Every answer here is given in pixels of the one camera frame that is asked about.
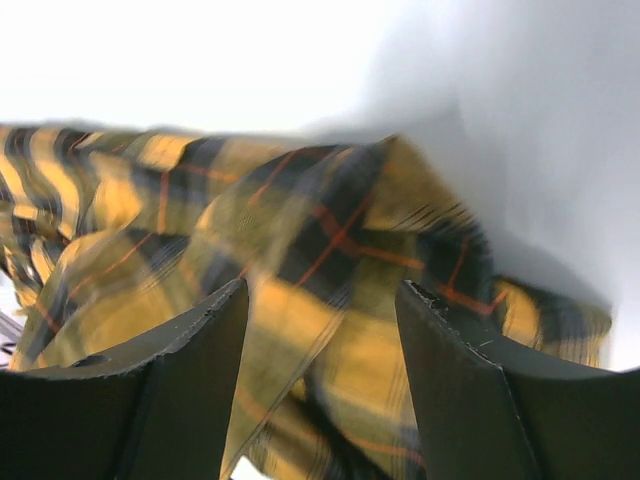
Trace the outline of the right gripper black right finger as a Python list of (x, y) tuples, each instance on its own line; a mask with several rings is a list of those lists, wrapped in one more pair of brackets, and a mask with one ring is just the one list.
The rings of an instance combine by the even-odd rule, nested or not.
[(639, 374), (525, 347), (419, 285), (396, 316), (430, 479), (635, 479)]

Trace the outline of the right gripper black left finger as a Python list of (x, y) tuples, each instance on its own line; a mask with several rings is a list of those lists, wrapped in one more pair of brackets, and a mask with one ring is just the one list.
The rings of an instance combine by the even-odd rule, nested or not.
[(68, 367), (1, 375), (5, 479), (215, 479), (248, 319), (242, 280)]

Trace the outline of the yellow plaid shirt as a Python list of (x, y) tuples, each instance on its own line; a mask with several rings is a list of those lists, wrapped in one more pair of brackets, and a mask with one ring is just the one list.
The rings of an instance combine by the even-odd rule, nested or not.
[(5, 126), (1, 258), (26, 325), (10, 366), (68, 366), (245, 278), (221, 475), (421, 479), (395, 295), (410, 279), (536, 350), (599, 362), (611, 316), (495, 272), (405, 140), (291, 150), (175, 133)]

